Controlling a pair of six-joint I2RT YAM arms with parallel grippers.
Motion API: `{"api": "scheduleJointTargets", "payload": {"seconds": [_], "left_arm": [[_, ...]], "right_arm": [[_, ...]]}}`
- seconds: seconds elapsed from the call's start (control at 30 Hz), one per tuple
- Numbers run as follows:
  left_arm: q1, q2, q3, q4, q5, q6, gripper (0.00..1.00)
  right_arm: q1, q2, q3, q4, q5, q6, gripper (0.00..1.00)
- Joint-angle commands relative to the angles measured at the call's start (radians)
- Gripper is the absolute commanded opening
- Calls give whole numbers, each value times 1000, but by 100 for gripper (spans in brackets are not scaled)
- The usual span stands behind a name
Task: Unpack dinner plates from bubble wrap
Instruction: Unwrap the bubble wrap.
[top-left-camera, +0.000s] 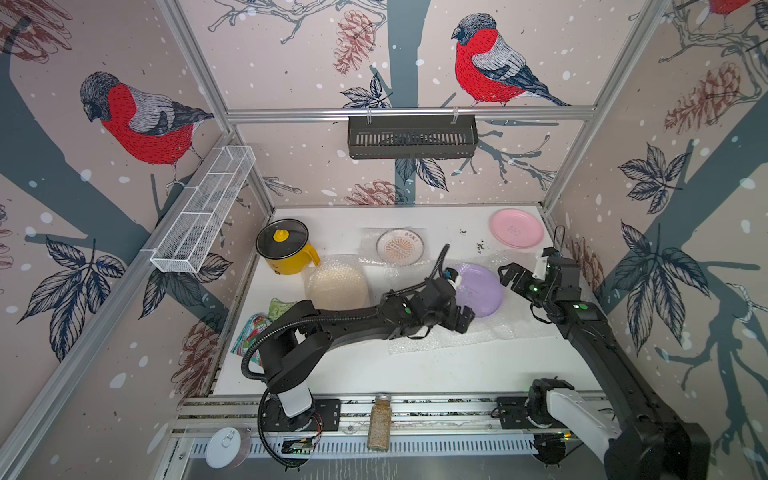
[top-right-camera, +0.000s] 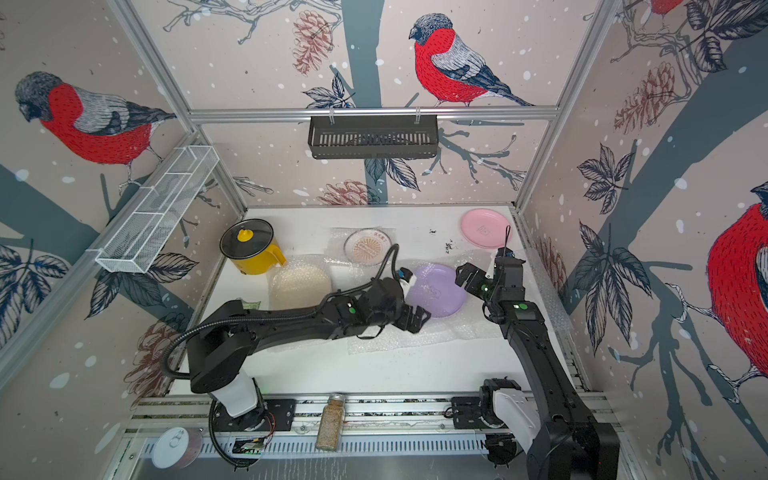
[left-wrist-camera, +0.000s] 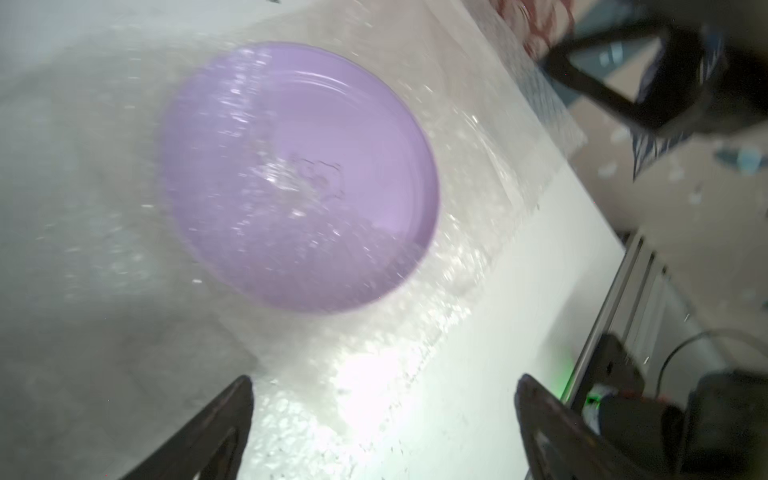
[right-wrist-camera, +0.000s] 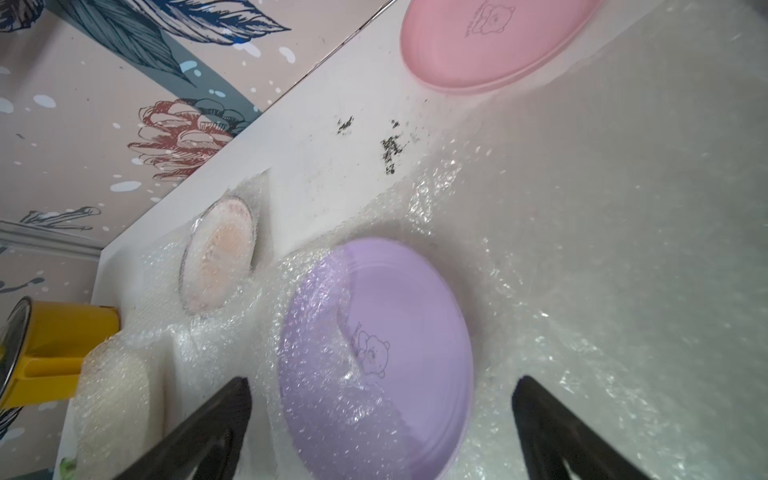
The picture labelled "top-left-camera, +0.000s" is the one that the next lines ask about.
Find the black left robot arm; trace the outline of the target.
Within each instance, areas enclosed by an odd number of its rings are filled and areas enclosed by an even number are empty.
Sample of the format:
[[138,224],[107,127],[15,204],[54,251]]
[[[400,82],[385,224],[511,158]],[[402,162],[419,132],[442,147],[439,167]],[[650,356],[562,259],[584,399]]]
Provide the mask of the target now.
[[295,418],[314,412],[307,380],[328,351],[371,340],[420,340],[422,329],[436,326],[464,334],[474,318],[470,307],[458,304],[452,280],[443,276],[390,290],[372,307],[332,311],[303,300],[250,341],[240,370],[262,382],[284,415]]

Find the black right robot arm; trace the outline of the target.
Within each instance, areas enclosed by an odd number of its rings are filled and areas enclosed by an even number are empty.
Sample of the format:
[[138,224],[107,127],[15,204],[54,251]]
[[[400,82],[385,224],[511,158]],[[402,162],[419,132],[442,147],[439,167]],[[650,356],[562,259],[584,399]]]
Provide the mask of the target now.
[[497,273],[503,286],[545,311],[589,366],[613,411],[606,417],[564,380],[537,379],[526,402],[531,423],[563,424],[602,461],[609,479],[707,477],[708,435],[656,394],[618,346],[600,308],[582,299],[577,262],[549,256],[544,278],[517,263]]

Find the pink dinner plate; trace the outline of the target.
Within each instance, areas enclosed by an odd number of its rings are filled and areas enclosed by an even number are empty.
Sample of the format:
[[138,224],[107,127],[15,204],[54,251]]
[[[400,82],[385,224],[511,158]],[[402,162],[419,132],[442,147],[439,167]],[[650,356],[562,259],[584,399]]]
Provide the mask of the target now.
[[545,235],[543,224],[531,213],[520,209],[502,209],[492,215],[493,236],[508,247],[529,249],[538,245]]

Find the purple plate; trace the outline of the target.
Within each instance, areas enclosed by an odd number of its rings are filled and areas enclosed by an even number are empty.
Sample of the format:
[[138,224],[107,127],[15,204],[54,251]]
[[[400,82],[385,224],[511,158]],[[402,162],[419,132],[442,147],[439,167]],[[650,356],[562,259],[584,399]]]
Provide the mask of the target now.
[[488,268],[461,263],[454,267],[459,275],[456,302],[469,307],[477,318],[493,315],[502,305],[504,293],[498,276]]

